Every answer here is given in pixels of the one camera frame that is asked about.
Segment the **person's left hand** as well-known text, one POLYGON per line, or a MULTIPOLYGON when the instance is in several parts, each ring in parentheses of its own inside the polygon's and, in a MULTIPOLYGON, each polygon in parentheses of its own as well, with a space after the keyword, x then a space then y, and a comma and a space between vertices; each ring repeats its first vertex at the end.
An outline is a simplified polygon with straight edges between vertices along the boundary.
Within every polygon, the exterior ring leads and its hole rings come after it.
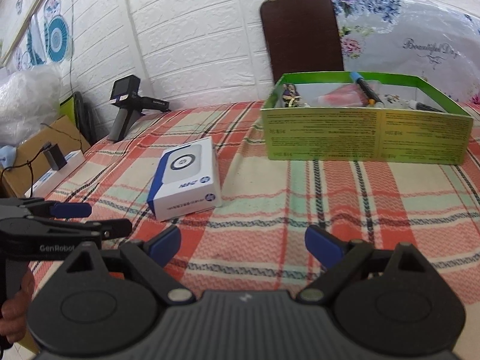
POLYGON ((18 293, 1 307, 1 336, 14 344, 24 338, 27 330, 27 310, 32 300, 35 279, 28 267, 18 293))

